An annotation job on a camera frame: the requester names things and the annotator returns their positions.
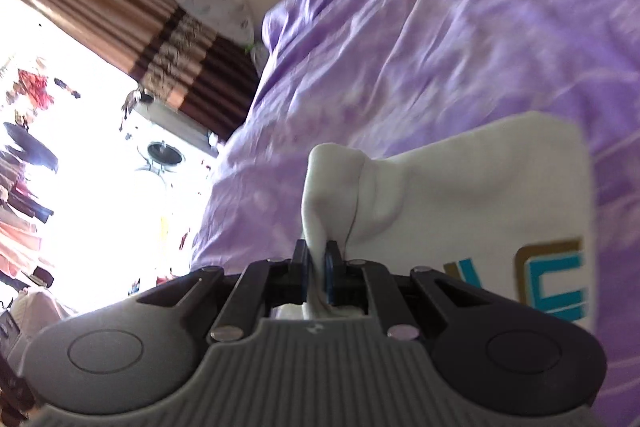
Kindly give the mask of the brown striped curtain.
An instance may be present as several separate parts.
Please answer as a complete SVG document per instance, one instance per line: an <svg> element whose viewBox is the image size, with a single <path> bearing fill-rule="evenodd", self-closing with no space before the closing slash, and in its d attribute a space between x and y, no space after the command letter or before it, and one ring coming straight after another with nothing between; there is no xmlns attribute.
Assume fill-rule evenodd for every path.
<svg viewBox="0 0 640 427"><path fill-rule="evenodd" d="M174 0L21 0L166 106L226 142L259 76L247 52Z"/></svg>

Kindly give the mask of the white washing machine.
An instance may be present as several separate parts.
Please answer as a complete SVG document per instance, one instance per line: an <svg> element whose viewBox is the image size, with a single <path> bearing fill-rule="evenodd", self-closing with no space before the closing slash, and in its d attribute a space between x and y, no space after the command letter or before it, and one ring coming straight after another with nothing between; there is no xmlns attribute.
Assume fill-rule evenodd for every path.
<svg viewBox="0 0 640 427"><path fill-rule="evenodd" d="M142 171L165 174L212 168L218 139L194 120L138 91L122 106L119 131L143 160Z"/></svg>

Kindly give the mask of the purple floral bed quilt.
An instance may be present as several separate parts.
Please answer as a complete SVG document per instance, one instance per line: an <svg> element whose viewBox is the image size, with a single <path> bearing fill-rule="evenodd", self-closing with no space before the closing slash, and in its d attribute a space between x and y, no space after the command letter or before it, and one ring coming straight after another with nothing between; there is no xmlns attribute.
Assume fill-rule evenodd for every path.
<svg viewBox="0 0 640 427"><path fill-rule="evenodd" d="M597 405L639 421L639 0L283 0L245 124L221 152L195 268L291 247L307 157L407 152L538 109L582 129L597 202Z"/></svg>

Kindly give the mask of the hanging laundry clothes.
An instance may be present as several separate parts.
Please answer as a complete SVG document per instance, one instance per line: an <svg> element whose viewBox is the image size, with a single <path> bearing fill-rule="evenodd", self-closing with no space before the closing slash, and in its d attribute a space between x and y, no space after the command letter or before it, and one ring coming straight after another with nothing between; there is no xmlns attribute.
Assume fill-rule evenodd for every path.
<svg viewBox="0 0 640 427"><path fill-rule="evenodd" d="M53 107L53 86L80 98L63 80L44 75L41 61L28 69L11 56L1 65L1 284L18 293L54 282L43 250L54 210L35 188L43 171L58 172L58 158L32 134L38 116Z"/></svg>

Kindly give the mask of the white small shirt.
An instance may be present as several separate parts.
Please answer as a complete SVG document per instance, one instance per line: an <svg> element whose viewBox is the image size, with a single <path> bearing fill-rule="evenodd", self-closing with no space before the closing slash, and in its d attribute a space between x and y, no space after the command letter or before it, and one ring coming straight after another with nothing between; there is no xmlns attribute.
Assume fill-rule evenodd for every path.
<svg viewBox="0 0 640 427"><path fill-rule="evenodd" d="M326 300L326 244L345 261L445 272L587 331L597 323L592 168L582 132L528 112L389 158L334 143L309 153L306 303L288 320L352 315Z"/></svg>

